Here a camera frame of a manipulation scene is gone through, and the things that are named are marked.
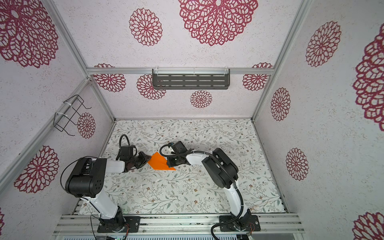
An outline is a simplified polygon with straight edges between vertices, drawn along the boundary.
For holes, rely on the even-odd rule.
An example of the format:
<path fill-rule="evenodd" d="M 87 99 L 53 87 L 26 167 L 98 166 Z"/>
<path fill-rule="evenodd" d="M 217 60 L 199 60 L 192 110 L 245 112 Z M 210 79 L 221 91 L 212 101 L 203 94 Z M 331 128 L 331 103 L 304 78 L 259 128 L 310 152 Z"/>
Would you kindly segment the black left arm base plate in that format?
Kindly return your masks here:
<path fill-rule="evenodd" d="M 99 219 L 98 233 L 137 233 L 141 217 L 122 217 L 117 219 Z"/>

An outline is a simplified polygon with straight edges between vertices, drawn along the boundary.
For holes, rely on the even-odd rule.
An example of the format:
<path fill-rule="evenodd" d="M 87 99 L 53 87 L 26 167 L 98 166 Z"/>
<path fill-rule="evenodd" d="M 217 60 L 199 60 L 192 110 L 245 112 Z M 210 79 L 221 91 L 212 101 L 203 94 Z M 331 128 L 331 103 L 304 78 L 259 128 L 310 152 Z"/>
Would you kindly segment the orange square paper sheet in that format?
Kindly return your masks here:
<path fill-rule="evenodd" d="M 175 171 L 175 168 L 171 168 L 167 165 L 167 160 L 165 157 L 160 155 L 158 152 L 152 155 L 151 159 L 148 161 L 148 164 L 152 169 L 157 171 Z"/>

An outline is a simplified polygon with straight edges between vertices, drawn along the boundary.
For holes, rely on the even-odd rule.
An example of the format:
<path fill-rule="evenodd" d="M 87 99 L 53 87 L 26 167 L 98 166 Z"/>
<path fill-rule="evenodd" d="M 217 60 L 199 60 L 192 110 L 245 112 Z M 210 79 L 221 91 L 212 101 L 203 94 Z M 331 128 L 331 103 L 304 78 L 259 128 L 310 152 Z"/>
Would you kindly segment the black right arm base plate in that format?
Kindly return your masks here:
<path fill-rule="evenodd" d="M 256 215 L 239 218 L 233 223 L 220 226 L 221 232 L 259 232 L 261 225 Z"/>

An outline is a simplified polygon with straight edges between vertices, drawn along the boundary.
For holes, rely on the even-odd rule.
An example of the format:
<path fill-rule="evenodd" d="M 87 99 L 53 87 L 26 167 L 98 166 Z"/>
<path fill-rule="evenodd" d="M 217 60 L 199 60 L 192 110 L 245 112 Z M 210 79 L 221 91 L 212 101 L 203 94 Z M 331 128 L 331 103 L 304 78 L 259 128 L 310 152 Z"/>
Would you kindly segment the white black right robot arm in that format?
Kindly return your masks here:
<path fill-rule="evenodd" d="M 212 153 L 197 150 L 178 153 L 171 147 L 169 149 L 171 150 L 170 155 L 160 153 L 167 159 L 168 167 L 179 165 L 203 166 L 212 181 L 224 190 L 232 215 L 232 218 L 226 222 L 227 224 L 244 228 L 249 223 L 252 214 L 246 207 L 239 189 L 238 168 L 221 149 L 217 148 Z"/>

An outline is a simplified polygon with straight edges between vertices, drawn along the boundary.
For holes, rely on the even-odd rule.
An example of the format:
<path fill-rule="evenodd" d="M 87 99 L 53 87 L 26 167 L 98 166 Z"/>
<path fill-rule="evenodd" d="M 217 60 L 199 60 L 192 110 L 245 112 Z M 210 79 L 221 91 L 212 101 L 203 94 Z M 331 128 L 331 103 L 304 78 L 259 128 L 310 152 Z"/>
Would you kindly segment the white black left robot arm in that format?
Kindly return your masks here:
<path fill-rule="evenodd" d="M 139 152 L 137 156 L 123 160 L 108 160 L 91 156 L 81 157 L 68 166 L 74 166 L 65 184 L 61 184 L 64 191 L 76 198 L 87 200 L 100 214 L 103 222 L 122 222 L 121 209 L 112 202 L 104 190 L 107 174 L 127 173 L 133 169 L 140 169 L 152 157 Z"/>

